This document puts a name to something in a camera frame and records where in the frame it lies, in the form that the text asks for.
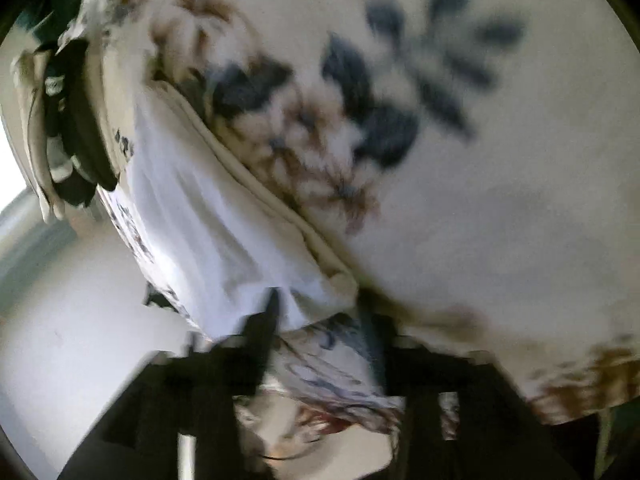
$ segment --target floral pattern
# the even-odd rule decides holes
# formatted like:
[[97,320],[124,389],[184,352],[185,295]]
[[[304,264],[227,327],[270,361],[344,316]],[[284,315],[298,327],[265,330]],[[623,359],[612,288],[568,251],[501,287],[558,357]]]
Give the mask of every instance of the floral pattern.
[[[468,1],[426,0],[428,26],[409,36],[395,0],[369,0],[366,21],[385,53],[367,60],[331,34],[320,65],[300,71],[262,53],[244,17],[224,0],[175,0],[198,19],[191,51],[183,52],[178,20],[154,23],[154,77],[174,84],[207,123],[222,117],[226,128],[218,134],[266,187],[300,211],[340,212],[346,232],[357,234],[379,214],[377,182],[402,163],[426,119],[465,142],[476,136],[460,99],[430,75],[433,67],[423,66],[420,56],[435,54],[451,75],[486,92],[497,85],[486,62],[489,51],[512,49],[524,24],[514,16],[461,24],[456,18]],[[216,63],[209,49],[224,48],[227,36],[214,41],[212,27],[227,27],[241,38],[234,45],[238,61]],[[192,59],[190,66],[185,59]],[[417,109],[374,97],[376,80],[398,67],[414,87]]]
[[[363,0],[362,16],[379,49],[369,52],[346,34],[329,33],[318,63],[302,70],[269,56],[230,2],[170,1],[172,13],[151,13],[148,23],[152,77],[173,84],[213,134],[292,208],[340,213],[350,235],[383,215],[379,184],[422,136],[442,132],[473,148],[482,132],[465,108],[467,94],[482,97],[498,88],[494,60],[516,57],[526,30],[517,12],[474,16],[472,0],[423,0],[418,27],[410,27],[415,9],[397,0]],[[143,22],[148,2],[109,0],[105,42],[127,22]],[[377,96],[377,83],[392,73],[412,90],[412,104]],[[131,142],[116,142],[133,155]],[[118,188],[103,200],[147,279],[188,318],[153,264],[153,247],[136,229],[126,193]],[[531,396],[532,407],[544,422],[557,423],[637,396],[635,348],[637,342],[623,340],[602,344],[587,364],[539,370],[527,383],[539,393]],[[293,397],[332,418],[336,428],[342,423],[334,418],[389,432],[402,402],[382,395],[369,364],[358,321],[341,314],[282,335],[273,371]],[[455,422],[452,416],[447,424]]]
[[122,152],[125,160],[128,161],[133,156],[134,152],[133,143],[129,140],[129,137],[121,135],[120,130],[116,130],[116,132],[113,134],[113,139],[118,144],[118,147]]

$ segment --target white cloth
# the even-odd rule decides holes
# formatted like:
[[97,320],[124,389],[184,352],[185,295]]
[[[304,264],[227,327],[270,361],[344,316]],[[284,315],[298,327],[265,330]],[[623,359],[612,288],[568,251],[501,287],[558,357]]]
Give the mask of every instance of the white cloth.
[[38,195],[40,211],[45,222],[51,220],[52,213],[59,220],[65,217],[65,202],[53,187],[54,181],[47,159],[47,134],[44,130],[44,102],[42,99],[44,87],[42,81],[50,56],[50,51],[34,54],[25,50],[11,66],[18,105],[20,106],[24,147],[35,180],[35,192]]
[[[346,268],[330,258],[331,270],[321,269],[270,194],[257,196],[232,176],[224,148],[214,148],[175,90],[157,83],[135,95],[130,195],[158,266],[207,335],[236,332],[242,316],[264,307],[269,287],[282,291],[283,331],[353,306],[357,285]],[[253,177],[244,170],[244,178]]]

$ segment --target patterned fabric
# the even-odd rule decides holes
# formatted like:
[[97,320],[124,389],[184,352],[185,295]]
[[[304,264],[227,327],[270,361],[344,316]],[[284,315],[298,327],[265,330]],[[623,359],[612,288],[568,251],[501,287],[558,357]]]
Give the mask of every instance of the patterned fabric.
[[[638,395],[640,58],[604,0],[105,1],[128,157],[127,81],[168,81],[405,333],[490,352],[548,423]],[[164,291],[126,190],[105,201]],[[325,413],[398,421],[348,313],[282,335],[273,369]]]

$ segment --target window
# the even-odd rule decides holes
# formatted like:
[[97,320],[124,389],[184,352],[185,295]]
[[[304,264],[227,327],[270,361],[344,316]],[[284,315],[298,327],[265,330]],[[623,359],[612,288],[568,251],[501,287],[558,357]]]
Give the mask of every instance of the window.
[[9,145],[4,121],[0,117],[0,211],[26,188],[26,182]]

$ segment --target white wall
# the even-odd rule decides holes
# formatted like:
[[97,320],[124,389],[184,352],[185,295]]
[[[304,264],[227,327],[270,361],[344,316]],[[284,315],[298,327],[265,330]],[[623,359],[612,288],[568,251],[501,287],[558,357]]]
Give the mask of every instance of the white wall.
[[[50,264],[0,322],[0,423],[40,480],[53,480],[111,397],[151,351],[180,352],[190,327],[141,305],[145,280],[113,228],[98,225]],[[277,399],[263,437],[274,442],[295,406]],[[388,462],[386,437],[352,428],[285,480],[351,480]]]

